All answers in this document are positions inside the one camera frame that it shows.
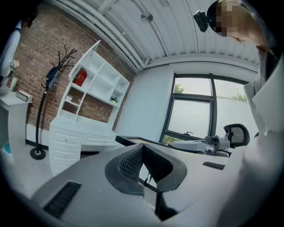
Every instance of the white shirt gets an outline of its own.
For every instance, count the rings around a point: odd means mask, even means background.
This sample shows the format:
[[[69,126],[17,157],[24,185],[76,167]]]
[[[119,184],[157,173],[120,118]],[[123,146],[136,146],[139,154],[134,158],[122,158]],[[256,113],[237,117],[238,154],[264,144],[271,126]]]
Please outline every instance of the white shirt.
[[[15,28],[21,29],[21,23],[22,21],[20,20]],[[19,44],[19,40],[20,31],[14,30],[9,36],[6,45],[3,49],[3,52],[0,56],[0,62],[2,62],[2,65],[0,66],[0,75],[3,77],[7,77],[11,71],[10,62],[13,60],[14,54]]]

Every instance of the trees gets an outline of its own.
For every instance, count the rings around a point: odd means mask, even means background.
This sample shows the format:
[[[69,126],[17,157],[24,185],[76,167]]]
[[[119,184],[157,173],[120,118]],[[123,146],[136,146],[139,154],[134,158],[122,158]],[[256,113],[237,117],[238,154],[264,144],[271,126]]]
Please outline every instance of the trees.
[[[173,142],[173,141],[182,141],[182,140],[164,135],[164,139],[163,139],[162,143],[165,144],[165,145],[168,145],[170,142]]]
[[[175,84],[175,86],[174,86],[174,93],[180,93],[180,94],[182,94],[183,93],[183,91],[184,91],[184,87],[181,87],[181,85],[180,84]]]
[[[241,95],[239,93],[237,93],[237,95],[233,95],[231,97],[232,99],[236,99],[236,100],[240,100],[240,101],[243,101],[243,102],[248,102],[248,98],[246,97],[246,95]]]

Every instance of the coat rack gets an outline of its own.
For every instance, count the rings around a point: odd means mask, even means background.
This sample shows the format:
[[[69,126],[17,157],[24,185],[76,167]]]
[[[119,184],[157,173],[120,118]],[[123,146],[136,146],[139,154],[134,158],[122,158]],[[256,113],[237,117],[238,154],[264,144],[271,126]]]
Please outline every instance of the coat rack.
[[[60,51],[58,51],[58,65],[55,66],[53,63],[53,68],[49,70],[48,74],[46,75],[46,85],[43,86],[43,84],[41,84],[41,86],[43,88],[45,88],[45,91],[43,93],[43,96],[41,98],[41,101],[40,101],[40,105],[39,105],[39,111],[37,113],[37,119],[36,119],[36,130],[35,130],[35,143],[36,143],[36,147],[31,149],[30,151],[30,154],[31,154],[31,157],[33,159],[36,159],[36,160],[42,160],[45,158],[46,156],[46,153],[43,149],[41,149],[41,146],[39,144],[39,122],[40,122],[40,116],[41,116],[41,112],[42,112],[42,109],[43,109],[43,104],[44,104],[44,100],[46,98],[46,95],[47,95],[47,92],[50,90],[50,91],[53,91],[52,89],[55,88],[56,84],[57,84],[57,81],[59,79],[59,73],[58,71],[62,72],[60,69],[62,67],[66,67],[66,66],[69,66],[69,67],[73,67],[72,65],[64,65],[65,61],[68,59],[68,58],[74,58],[72,57],[71,55],[73,53],[75,53],[77,50],[75,50],[74,48],[67,54],[67,49],[65,47],[66,45],[64,45],[64,49],[65,49],[65,56],[63,58],[62,61],[60,61]]]

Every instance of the drawer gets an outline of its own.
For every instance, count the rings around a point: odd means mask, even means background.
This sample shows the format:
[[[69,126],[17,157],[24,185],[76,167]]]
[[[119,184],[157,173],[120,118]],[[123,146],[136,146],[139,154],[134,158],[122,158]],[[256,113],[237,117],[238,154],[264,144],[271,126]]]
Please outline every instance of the drawer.
[[[53,176],[56,176],[57,174],[61,173],[68,167],[72,166],[74,163],[64,163],[64,162],[57,162],[57,161],[51,161],[50,167],[51,172]]]
[[[83,145],[96,145],[96,146],[117,146],[115,138],[112,137],[99,137],[84,134],[83,136]]]
[[[81,149],[83,134],[56,127],[49,129],[49,144],[57,147]]]
[[[75,163],[80,160],[81,150],[65,147],[49,146],[49,160]]]

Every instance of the white desk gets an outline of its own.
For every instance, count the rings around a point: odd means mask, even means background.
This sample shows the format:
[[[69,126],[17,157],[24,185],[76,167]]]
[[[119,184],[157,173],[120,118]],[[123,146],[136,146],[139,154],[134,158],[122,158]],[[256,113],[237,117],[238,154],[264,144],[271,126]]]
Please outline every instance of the white desk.
[[[80,117],[57,116],[50,123],[49,159],[55,176],[80,160],[81,151],[107,152],[117,148],[116,133],[108,124]]]
[[[9,141],[12,154],[26,145],[26,117],[28,104],[16,97],[15,92],[0,96],[0,145]]]

